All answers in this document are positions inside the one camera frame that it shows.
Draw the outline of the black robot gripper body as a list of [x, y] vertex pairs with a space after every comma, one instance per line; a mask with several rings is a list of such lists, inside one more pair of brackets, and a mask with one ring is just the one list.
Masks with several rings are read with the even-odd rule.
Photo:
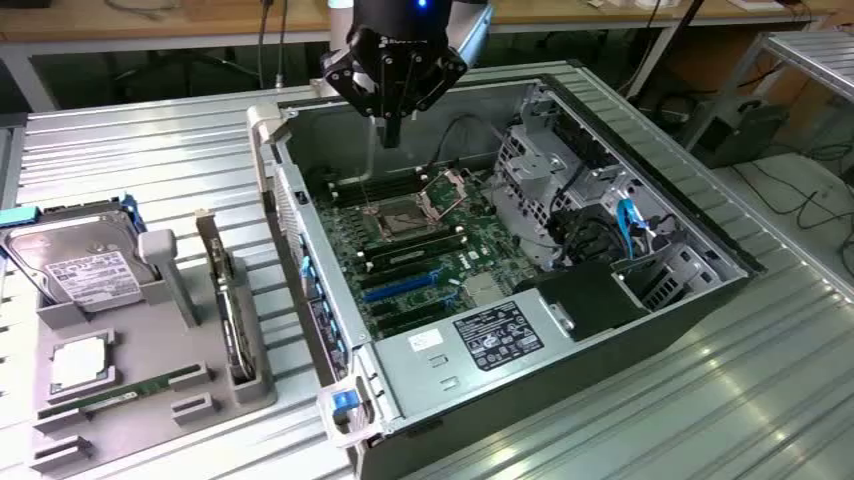
[[379, 57], [383, 43], [405, 51], [425, 47], [430, 54], [449, 48], [446, 29], [451, 1], [366, 0], [354, 2], [351, 52], [358, 59]]

